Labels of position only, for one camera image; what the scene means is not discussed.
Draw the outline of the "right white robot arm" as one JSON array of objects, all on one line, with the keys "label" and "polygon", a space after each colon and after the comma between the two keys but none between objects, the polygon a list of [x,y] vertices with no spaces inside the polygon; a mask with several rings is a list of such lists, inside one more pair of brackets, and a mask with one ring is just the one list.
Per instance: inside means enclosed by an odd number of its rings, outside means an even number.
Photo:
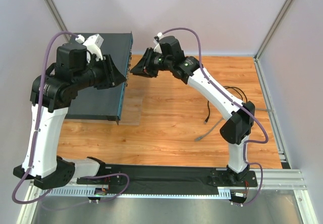
[{"label": "right white robot arm", "polygon": [[254,104],[250,101],[244,103],[232,95],[207,70],[200,68],[198,59],[185,56],[179,40],[174,36],[155,39],[156,46],[146,49],[143,57],[131,69],[131,74],[155,78],[160,71],[169,71],[215,106],[226,121],[220,128],[220,134],[229,144],[228,177],[232,182],[241,181],[250,169],[244,159],[246,148],[243,144],[249,139],[254,123]]}]

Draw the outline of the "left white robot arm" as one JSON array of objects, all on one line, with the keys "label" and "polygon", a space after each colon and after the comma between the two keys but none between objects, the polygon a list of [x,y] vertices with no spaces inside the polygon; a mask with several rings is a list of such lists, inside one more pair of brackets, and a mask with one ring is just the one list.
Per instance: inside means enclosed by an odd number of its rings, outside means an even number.
[{"label": "left white robot arm", "polygon": [[117,87],[126,81],[109,54],[96,43],[66,43],[56,62],[45,66],[31,90],[32,128],[23,163],[13,169],[19,179],[32,179],[43,190],[65,186],[74,178],[93,178],[103,167],[94,157],[71,160],[57,155],[63,121],[80,90]]}]

